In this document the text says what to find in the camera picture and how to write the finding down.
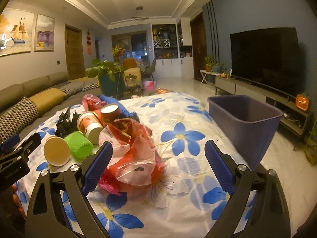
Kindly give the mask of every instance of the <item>small white table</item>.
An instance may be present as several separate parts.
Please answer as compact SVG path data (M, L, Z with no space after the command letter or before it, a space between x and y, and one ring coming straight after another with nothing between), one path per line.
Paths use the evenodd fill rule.
M202 81L201 81L200 85L203 83L203 81L205 81L206 84L208 83L208 81L206 80L206 76L208 74L213 76L212 85L215 84L215 76L220 76L221 75L221 73L208 72L206 70L200 70L200 74L202 75Z

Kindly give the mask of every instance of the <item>orange clock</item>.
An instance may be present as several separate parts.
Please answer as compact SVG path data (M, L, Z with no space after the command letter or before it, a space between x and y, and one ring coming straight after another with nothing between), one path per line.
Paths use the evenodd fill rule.
M309 106L309 99L303 95L297 95L296 97L296 106L299 109L302 109L304 111L308 110L308 106Z

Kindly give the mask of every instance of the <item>purple trash can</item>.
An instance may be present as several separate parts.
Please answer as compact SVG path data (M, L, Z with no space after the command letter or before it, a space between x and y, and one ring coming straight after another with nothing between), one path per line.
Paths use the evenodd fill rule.
M209 114L251 170L260 164L283 112L245 95L209 97Z

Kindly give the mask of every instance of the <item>tv screen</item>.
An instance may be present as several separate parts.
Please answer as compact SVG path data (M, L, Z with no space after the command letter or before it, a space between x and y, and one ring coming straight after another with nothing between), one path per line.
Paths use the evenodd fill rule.
M232 75L296 96L304 68L296 28L267 28L230 35Z

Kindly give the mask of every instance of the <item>tv cabinet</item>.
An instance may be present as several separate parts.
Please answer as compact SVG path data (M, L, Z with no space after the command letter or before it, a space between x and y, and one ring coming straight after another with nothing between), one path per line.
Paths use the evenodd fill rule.
M216 94L217 89L221 89L232 95L247 95L258 101L273 105L287 114L291 114L292 118L298 120L298 122L290 121L282 116L280 124L298 137L293 150L295 150L298 142L304 138L309 123L313 118L312 112L300 110L294 102L289 100L289 97L283 97L259 86L250 85L237 79L216 77L215 88Z

